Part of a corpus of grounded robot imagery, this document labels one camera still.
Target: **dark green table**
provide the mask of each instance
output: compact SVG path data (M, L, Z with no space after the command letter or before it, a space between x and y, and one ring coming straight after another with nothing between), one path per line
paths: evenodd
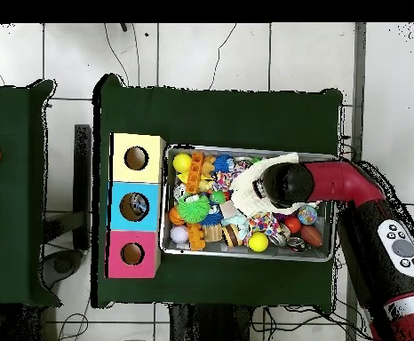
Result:
M107 171L111 132L166 143L337 154L342 95L124 88L105 75L94 90L93 166ZM107 173L94 177L92 302L318 305L330 312L332 263L162 254L152 280L106 279Z
M44 208L42 109L52 81L0 87L0 303L59 305L40 280Z

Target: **control button panel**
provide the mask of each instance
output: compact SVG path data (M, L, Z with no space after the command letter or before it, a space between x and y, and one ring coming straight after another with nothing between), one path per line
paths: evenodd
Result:
M378 235L395 268L402 274L414 277L414 245L402 225L387 219L379 225Z

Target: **brown football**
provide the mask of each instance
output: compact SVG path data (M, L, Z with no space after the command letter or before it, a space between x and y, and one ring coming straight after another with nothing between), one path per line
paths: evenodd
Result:
M322 246L322 235L314 226L302 225L300 235L305 242L310 243L312 246Z

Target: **yellow cube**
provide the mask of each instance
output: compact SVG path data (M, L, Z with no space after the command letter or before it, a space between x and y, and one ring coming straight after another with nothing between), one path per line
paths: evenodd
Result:
M160 183L165 142L159 136L113 133L113 180Z

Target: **silver tray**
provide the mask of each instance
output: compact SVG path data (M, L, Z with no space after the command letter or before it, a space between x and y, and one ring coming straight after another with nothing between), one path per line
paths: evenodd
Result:
M160 248L163 252L180 255L204 255L213 257L298 260L312 262L325 262L332 258L337 219L337 208L334 202L321 202L319 205L318 220L314 225L322 234L323 246L319 248L311 248L310 250L306 250L302 253L297 253L288 247L276 247L273 243L270 242L265 251L254 252L246 246L228 248L228 246L223 241L207 242L205 248L202 251L191 251L178 248L177 243L175 243L170 237L172 222L169 220L168 214L174 203L172 191L176 186L176 181L178 180L176 177L177 172L172 166L172 160L178 153L187 153L191 155L194 151L202 152L205 155L228 154L232 155L233 157L251 156L266 158L293 153L225 147L184 147L180 145L167 146L164 153L166 180L163 182L162 216L160 222ZM317 155L309 153L298 153L298 155L300 162L334 161L338 159L334 155Z

